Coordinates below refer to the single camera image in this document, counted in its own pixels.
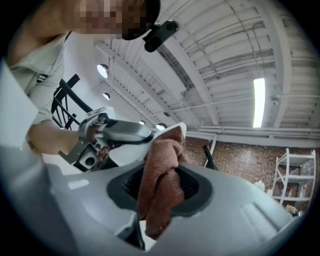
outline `man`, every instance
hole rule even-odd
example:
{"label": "man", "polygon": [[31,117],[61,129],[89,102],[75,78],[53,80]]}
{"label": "man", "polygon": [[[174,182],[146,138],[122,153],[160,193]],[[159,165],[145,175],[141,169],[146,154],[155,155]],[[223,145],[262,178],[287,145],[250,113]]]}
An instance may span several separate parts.
{"label": "man", "polygon": [[21,25],[6,62],[39,109],[28,132],[28,142],[36,151],[68,154],[79,139],[76,131],[59,129],[50,112],[64,74],[68,32],[134,38],[146,31],[146,5],[145,0],[46,0]]}

